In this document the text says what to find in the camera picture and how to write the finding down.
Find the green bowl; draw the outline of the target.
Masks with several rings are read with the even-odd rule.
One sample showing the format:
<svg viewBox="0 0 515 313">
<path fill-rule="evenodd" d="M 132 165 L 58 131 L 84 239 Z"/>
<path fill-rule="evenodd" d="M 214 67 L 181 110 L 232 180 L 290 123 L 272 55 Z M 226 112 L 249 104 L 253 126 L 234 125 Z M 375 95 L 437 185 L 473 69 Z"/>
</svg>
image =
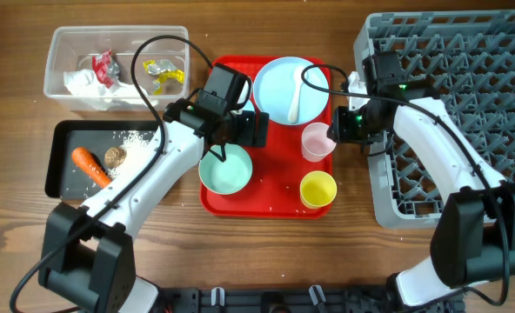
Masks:
<svg viewBox="0 0 515 313">
<path fill-rule="evenodd" d="M 210 191 L 219 195 L 231 195 L 239 192 L 250 181 L 253 164 L 248 152 L 241 146 L 227 143 L 226 155 L 222 162 L 222 146 L 211 146 L 198 166 L 201 183 Z"/>
</svg>

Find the orange carrot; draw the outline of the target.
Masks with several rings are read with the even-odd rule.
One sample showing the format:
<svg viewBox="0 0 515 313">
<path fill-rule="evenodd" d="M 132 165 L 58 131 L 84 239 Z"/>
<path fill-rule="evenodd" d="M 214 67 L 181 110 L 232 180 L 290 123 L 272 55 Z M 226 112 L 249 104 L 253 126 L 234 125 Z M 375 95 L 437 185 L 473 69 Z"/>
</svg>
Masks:
<svg viewBox="0 0 515 313">
<path fill-rule="evenodd" d="M 111 183 L 104 170 L 85 147 L 75 148 L 71 153 L 71 158 L 73 163 L 99 187 L 105 188 Z"/>
</svg>

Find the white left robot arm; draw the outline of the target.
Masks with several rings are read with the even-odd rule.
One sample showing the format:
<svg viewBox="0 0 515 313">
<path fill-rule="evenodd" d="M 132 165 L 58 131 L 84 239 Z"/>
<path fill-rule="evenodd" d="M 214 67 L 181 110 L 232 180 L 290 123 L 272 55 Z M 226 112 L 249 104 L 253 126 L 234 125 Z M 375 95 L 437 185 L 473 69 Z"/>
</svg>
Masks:
<svg viewBox="0 0 515 313">
<path fill-rule="evenodd" d="M 133 243 L 172 185 L 205 154 L 223 161 L 224 145 L 251 145 L 249 112 L 236 115 L 251 79 L 214 65 L 197 99 L 179 99 L 131 167 L 79 208 L 60 203 L 47 219 L 38 282 L 85 312 L 152 312 L 161 290 L 136 273 Z"/>
</svg>

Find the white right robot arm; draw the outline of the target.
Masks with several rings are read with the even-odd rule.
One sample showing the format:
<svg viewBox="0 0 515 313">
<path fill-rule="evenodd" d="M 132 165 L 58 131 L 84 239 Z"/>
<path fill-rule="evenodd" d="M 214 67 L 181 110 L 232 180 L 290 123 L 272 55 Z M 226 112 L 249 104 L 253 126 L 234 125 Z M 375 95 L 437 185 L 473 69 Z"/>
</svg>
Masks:
<svg viewBox="0 0 515 313">
<path fill-rule="evenodd" d="M 385 307 L 422 310 L 466 291 L 502 305 L 515 276 L 515 183 L 475 151 L 427 80 L 408 80 L 398 53 L 366 57 L 362 69 L 365 90 L 344 83 L 340 93 L 366 102 L 336 108 L 327 136 L 366 145 L 392 132 L 424 165 L 445 205 L 429 256 L 388 278 Z"/>
</svg>

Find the pink plastic cup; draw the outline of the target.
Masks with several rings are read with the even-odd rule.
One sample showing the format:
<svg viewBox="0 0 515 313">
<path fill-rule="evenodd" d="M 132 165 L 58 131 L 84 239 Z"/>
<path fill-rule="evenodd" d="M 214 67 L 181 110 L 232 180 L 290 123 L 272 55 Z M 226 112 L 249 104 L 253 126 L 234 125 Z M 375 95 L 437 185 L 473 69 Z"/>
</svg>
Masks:
<svg viewBox="0 0 515 313">
<path fill-rule="evenodd" d="M 304 128 L 301 136 L 304 159 L 316 163 L 334 151 L 337 144 L 327 136 L 328 129 L 326 123 L 311 123 Z"/>
</svg>

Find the yellow plastic cup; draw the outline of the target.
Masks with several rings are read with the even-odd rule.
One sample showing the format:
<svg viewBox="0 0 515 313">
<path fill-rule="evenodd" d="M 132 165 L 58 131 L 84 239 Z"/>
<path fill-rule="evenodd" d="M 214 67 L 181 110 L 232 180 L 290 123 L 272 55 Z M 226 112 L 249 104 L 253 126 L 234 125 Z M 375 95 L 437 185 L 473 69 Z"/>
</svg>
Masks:
<svg viewBox="0 0 515 313">
<path fill-rule="evenodd" d="M 308 209 L 323 208 L 332 203 L 338 193 L 334 178 L 324 171 L 312 171 L 300 182 L 300 199 Z"/>
</svg>

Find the white rice pile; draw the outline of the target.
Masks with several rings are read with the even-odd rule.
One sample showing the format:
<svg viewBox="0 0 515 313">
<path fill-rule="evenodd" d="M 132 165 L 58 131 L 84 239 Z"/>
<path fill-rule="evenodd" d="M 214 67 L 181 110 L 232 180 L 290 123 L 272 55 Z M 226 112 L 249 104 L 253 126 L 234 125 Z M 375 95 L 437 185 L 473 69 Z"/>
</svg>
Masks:
<svg viewBox="0 0 515 313">
<path fill-rule="evenodd" d="M 106 174 L 114 180 L 122 174 L 131 172 L 138 167 L 138 160 L 145 160 L 149 156 L 149 152 L 146 151 L 146 147 L 150 144 L 150 140 L 153 138 L 153 131 L 139 131 L 139 130 L 128 130 L 121 131 L 116 135 L 119 143 L 111 147 L 121 147 L 126 152 L 126 158 L 124 162 L 116 168 L 106 168 Z"/>
</svg>

